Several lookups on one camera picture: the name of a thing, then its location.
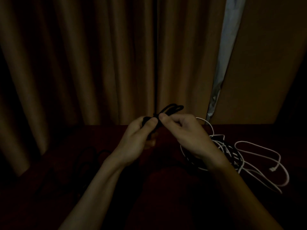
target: red surface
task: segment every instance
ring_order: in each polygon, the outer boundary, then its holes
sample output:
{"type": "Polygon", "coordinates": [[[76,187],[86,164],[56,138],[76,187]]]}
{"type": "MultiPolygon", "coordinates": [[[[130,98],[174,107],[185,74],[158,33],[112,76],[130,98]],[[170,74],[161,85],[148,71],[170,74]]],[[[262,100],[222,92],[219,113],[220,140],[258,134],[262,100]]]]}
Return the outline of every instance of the red surface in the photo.
{"type": "MultiPolygon", "coordinates": [[[[126,126],[86,126],[49,150],[19,180],[0,194],[0,229],[57,229],[74,206],[69,186],[72,165],[82,149],[112,151],[126,126]],[[44,181],[42,190],[37,190],[44,181]]],[[[289,137],[272,132],[270,125],[217,125],[216,134],[234,143],[246,140],[278,151],[290,174],[283,195],[271,192],[242,173],[251,190],[284,228],[296,228],[306,211],[306,137],[289,137]]],[[[231,227],[214,183],[207,173],[194,170],[181,155],[176,139],[165,129],[158,130],[154,149],[121,175],[104,229],[204,229],[231,227]]],[[[242,149],[275,155],[242,144],[242,149]]],[[[252,155],[244,158],[276,183],[282,183],[282,169],[272,173],[270,161],[252,155]]]]}

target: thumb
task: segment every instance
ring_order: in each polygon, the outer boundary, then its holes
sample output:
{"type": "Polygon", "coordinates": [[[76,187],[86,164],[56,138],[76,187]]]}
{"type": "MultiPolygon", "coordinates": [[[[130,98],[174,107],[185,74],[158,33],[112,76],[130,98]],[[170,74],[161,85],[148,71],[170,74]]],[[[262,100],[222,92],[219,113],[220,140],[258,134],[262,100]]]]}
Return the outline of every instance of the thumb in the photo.
{"type": "Polygon", "coordinates": [[[150,120],[148,120],[144,126],[138,131],[138,134],[140,134],[141,136],[147,138],[147,136],[149,135],[149,133],[151,133],[156,125],[158,124],[158,119],[153,117],[150,120]]]}
{"type": "Polygon", "coordinates": [[[178,126],[172,119],[165,113],[159,114],[159,119],[161,123],[174,135],[178,138],[181,131],[181,127],[178,126]]]}

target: forearm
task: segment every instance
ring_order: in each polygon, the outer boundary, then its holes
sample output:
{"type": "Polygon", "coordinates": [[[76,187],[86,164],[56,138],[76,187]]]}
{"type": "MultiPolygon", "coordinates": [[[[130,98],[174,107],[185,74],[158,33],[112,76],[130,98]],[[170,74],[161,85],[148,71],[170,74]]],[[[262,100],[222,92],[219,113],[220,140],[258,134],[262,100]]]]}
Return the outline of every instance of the forearm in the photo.
{"type": "Polygon", "coordinates": [[[217,148],[205,163],[239,229],[282,229],[217,148]]]}
{"type": "Polygon", "coordinates": [[[123,169],[116,152],[113,152],[103,162],[82,198],[59,229],[100,229],[123,169]]]}

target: left hand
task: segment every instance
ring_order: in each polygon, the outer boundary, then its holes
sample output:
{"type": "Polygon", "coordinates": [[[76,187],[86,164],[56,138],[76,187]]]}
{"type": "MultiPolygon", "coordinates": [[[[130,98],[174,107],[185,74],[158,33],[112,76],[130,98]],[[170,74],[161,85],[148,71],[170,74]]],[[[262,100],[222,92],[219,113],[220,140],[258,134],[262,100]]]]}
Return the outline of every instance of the left hand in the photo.
{"type": "Polygon", "coordinates": [[[149,133],[156,127],[158,123],[157,118],[151,118],[143,127],[142,121],[143,117],[139,117],[129,124],[120,143],[112,153],[118,157],[124,166],[130,165],[141,155],[145,143],[146,148],[154,146],[156,143],[156,140],[153,138],[150,141],[146,141],[146,139],[149,133]]]}

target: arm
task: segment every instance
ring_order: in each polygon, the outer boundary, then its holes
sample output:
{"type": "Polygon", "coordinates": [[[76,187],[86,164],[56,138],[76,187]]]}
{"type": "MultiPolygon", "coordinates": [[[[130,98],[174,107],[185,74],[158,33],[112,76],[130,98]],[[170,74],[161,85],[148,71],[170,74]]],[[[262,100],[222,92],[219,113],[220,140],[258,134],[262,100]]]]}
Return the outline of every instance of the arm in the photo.
{"type": "Polygon", "coordinates": [[[155,144],[154,139],[146,141],[146,138],[158,120],[152,118],[141,128],[142,120],[140,117],[129,124],[119,145],[103,162],[60,230],[100,229],[122,170],[140,156],[144,146],[148,148],[155,144]]]}
{"type": "Polygon", "coordinates": [[[201,158],[206,164],[237,228],[282,229],[193,115],[160,114],[159,119],[184,148],[201,158]]]}

